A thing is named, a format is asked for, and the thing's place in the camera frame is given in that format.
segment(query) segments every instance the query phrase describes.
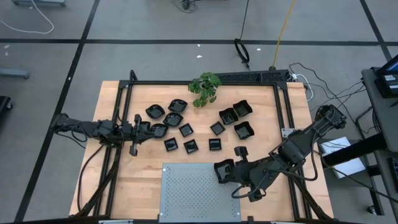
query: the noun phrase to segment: metal grate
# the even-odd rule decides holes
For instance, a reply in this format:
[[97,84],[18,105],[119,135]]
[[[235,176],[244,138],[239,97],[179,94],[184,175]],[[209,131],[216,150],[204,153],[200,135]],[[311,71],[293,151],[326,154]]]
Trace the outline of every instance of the metal grate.
[[219,184],[212,163],[163,164],[159,222],[240,222],[238,186]]

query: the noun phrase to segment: green plant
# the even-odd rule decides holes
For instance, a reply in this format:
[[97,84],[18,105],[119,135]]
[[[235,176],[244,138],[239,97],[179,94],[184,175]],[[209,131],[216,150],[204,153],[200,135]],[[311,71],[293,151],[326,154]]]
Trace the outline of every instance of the green plant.
[[199,98],[193,101],[194,107],[204,107],[207,101],[214,102],[217,99],[216,89],[220,85],[220,79],[211,72],[205,72],[199,78],[194,78],[188,85],[190,92],[199,94]]

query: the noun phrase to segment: table leg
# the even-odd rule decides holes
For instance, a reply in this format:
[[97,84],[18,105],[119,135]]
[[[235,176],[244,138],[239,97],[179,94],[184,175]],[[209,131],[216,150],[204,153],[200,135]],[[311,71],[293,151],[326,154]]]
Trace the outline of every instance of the table leg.
[[[362,137],[362,140],[366,139],[366,138],[365,138],[365,135],[363,134],[361,124],[359,123],[359,119],[361,119],[366,113],[368,113],[372,109],[373,109],[373,107],[370,106],[366,111],[361,113],[355,119],[355,126],[358,129],[358,131],[359,131],[359,133],[360,133],[360,135]],[[373,176],[372,166],[369,166],[369,160],[368,160],[367,156],[364,156],[363,158],[364,158],[364,161],[365,161],[366,170],[368,171],[368,174],[369,174],[369,178],[370,178],[370,181],[371,181],[371,184],[372,184],[372,188],[376,189],[376,183],[374,182],[374,179],[372,178],[372,176]],[[384,210],[383,210],[383,207],[381,205],[380,196],[378,194],[374,193],[371,190],[369,190],[369,193],[371,194],[373,206],[368,207],[368,212],[375,213],[376,215],[384,215]]]
[[334,166],[372,153],[376,150],[384,150],[386,147],[384,137],[382,133],[379,133],[344,149],[331,153],[323,158],[326,164]]

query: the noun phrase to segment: wooden tabletop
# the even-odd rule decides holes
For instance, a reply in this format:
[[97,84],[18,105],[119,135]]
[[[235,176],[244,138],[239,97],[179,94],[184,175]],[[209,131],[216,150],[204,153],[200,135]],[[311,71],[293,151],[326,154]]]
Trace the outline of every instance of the wooden tabletop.
[[[288,83],[290,104],[292,107],[295,127],[306,128],[312,123],[305,89],[302,83]],[[118,82],[103,82],[99,93],[98,103],[93,120],[111,119]],[[123,93],[122,105],[126,91]],[[282,109],[284,111],[285,127],[287,117],[283,101],[283,93],[280,92]],[[188,106],[182,113],[184,117],[181,125],[190,123],[194,133],[183,138],[178,128],[169,128],[167,135],[162,139],[150,139],[138,145],[138,156],[129,154],[129,146],[126,143],[119,165],[118,180],[114,195],[111,218],[131,219],[156,219],[160,207],[160,188],[162,178],[162,164],[164,162],[220,162],[224,159],[235,159],[239,157],[234,154],[234,147],[246,146],[249,152],[248,159],[253,161],[268,156],[268,152],[281,142],[280,128],[275,107],[275,98],[271,86],[221,86],[217,90],[217,100],[204,108],[195,109],[192,101],[195,99],[193,93],[188,92],[186,85],[134,85],[132,88],[131,104],[128,120],[133,123],[134,115],[140,114],[143,121],[151,124],[161,123],[164,116],[158,120],[148,117],[145,109],[150,105],[162,106],[166,113],[169,103],[174,99],[182,99],[188,102]],[[226,131],[217,138],[221,138],[222,150],[209,151],[208,140],[216,136],[210,126],[221,121],[218,112],[232,107],[232,104],[241,100],[247,100],[253,109],[253,113],[239,118],[238,122],[226,125]],[[233,125],[242,121],[249,121],[255,136],[246,140],[239,140]],[[166,152],[164,140],[176,138],[178,149]],[[187,154],[183,143],[195,139],[199,151]],[[90,139],[87,143],[86,152],[82,164],[99,148],[97,140]],[[82,179],[81,203],[84,205],[98,187],[103,157],[103,149],[87,165]],[[325,176],[322,172],[322,164],[319,156],[315,155],[318,167],[318,179],[307,182],[307,189],[317,203],[329,216],[333,216]],[[303,167],[306,177],[313,177],[313,167],[310,159],[307,159]],[[257,221],[292,221],[294,220],[292,204],[289,194],[289,185],[286,176],[279,175],[275,182],[266,190],[267,196],[257,202],[249,202],[247,198],[241,199],[242,220],[253,216]],[[108,190],[103,194],[101,213],[108,197]],[[304,217],[302,196],[297,190],[297,198],[300,208],[300,216]],[[76,192],[73,198],[70,214],[77,212]]]

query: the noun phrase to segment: black robotic arm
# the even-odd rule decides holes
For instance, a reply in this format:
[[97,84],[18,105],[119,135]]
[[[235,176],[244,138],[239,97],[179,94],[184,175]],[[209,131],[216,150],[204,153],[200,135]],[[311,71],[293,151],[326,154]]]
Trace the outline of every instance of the black robotic arm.
[[[237,182],[241,186],[233,193],[233,198],[249,197],[250,202],[260,200],[266,195],[266,189],[275,181],[280,173],[291,178],[307,198],[309,204],[319,218],[330,219],[302,185],[295,172],[305,163],[305,158],[311,154],[313,157],[313,144],[322,138],[329,130],[344,128],[346,116],[333,105],[321,106],[315,116],[315,121],[304,130],[296,130],[275,147],[268,157],[249,162],[248,150],[244,146],[236,147],[235,154],[241,156],[241,160],[233,159],[215,163],[214,168],[218,182]],[[250,192],[244,195],[236,195],[243,187],[249,187]]]
[[124,141],[132,141],[130,154],[137,156],[137,144],[154,137],[153,133],[141,126],[141,121],[139,114],[134,117],[134,127],[128,121],[114,125],[110,120],[79,121],[69,118],[67,114],[59,114],[53,119],[50,128],[54,133],[70,131],[75,139],[78,139],[75,133],[80,133],[86,139],[97,139],[107,147],[122,147]]

